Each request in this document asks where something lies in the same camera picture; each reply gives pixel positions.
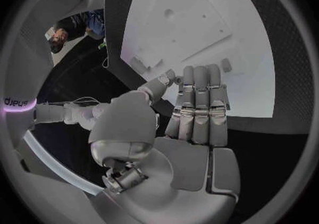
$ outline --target hair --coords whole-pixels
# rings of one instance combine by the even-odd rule
[[[50,44],[51,52],[52,52],[53,54],[56,54],[56,53],[60,52],[61,49],[63,48],[63,45],[64,45],[64,44],[61,43],[61,42],[54,42],[52,38],[49,39],[48,42],[49,42],[49,44]]]

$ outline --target person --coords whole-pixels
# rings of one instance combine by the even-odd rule
[[[105,37],[104,10],[72,15],[58,21],[53,29],[55,33],[49,39],[53,54],[60,52],[65,42],[82,37],[85,32],[94,39],[102,39]]]

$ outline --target logo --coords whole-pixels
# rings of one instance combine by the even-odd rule
[[[5,98],[4,104],[6,106],[13,106],[13,107],[24,107],[28,105],[28,101],[18,101],[15,99],[11,99],[10,97]]]

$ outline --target white robot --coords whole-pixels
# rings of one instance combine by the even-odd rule
[[[165,137],[156,137],[151,106],[173,83],[179,94]],[[225,223],[240,192],[236,157],[227,145],[225,85],[217,65],[172,70],[110,104],[38,104],[35,124],[64,121],[90,130],[91,153],[105,190],[137,223]]]

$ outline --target man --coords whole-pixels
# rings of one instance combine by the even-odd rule
[[[102,39],[105,37],[104,10],[72,15],[58,21],[53,28],[55,33],[50,38],[49,44],[54,54],[61,51],[65,42],[82,37],[85,32],[94,39]]]

